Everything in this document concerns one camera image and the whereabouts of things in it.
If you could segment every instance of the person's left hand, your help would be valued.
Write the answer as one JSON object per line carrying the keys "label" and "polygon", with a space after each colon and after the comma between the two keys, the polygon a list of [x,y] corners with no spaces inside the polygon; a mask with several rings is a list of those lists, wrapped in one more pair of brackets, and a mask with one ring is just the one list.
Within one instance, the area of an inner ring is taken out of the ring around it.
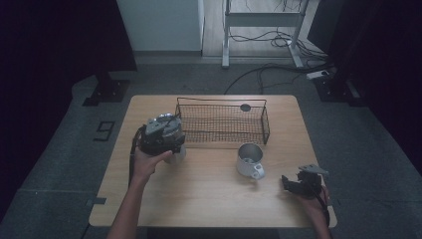
{"label": "person's left hand", "polygon": [[157,156],[150,156],[137,147],[134,153],[132,180],[141,180],[146,183],[149,180],[149,176],[155,172],[157,163],[171,157],[172,154],[173,152],[169,150]]}

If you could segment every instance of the dark background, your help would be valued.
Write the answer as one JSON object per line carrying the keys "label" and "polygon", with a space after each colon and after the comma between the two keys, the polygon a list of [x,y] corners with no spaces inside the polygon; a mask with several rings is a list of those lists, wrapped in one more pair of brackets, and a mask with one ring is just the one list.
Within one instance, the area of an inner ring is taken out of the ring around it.
{"label": "dark background", "polygon": [[309,39],[338,68],[334,91],[350,80],[364,104],[422,173],[422,3],[323,0]]}
{"label": "dark background", "polygon": [[[321,9],[334,2],[321,1]],[[366,1],[355,2],[325,8],[339,11],[326,15],[338,19],[326,25],[328,52],[340,68],[350,56],[345,75],[421,171],[421,3],[375,1],[371,12]],[[3,217],[66,113],[72,85],[98,71],[135,70],[135,63],[115,1],[0,4]]]}
{"label": "dark background", "polygon": [[67,112],[72,85],[136,67],[113,0],[1,1],[0,11],[3,218]]}

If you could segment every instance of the black wire basket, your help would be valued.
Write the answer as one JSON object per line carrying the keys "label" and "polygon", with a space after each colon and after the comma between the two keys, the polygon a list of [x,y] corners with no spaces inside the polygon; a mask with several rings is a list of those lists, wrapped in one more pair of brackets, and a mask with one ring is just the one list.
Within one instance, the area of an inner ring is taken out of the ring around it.
{"label": "black wire basket", "polygon": [[177,98],[186,143],[253,142],[270,137],[266,100],[203,100]]}

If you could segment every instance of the power strip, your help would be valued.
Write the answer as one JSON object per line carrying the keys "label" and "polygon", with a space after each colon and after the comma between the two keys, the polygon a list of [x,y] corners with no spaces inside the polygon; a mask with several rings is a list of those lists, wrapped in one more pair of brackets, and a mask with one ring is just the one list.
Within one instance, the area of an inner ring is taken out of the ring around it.
{"label": "power strip", "polygon": [[329,72],[328,71],[320,71],[320,72],[314,72],[314,73],[309,73],[307,74],[307,79],[308,80],[314,80],[314,79],[318,79],[318,78],[329,78]]}

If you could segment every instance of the metal cup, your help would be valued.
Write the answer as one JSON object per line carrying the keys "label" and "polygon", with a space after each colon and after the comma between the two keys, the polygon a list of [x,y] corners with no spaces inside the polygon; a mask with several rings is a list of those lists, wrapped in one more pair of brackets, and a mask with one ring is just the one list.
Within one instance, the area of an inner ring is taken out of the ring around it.
{"label": "metal cup", "polygon": [[244,143],[238,150],[236,168],[240,174],[255,179],[265,176],[264,167],[261,164],[263,151],[254,143]]}

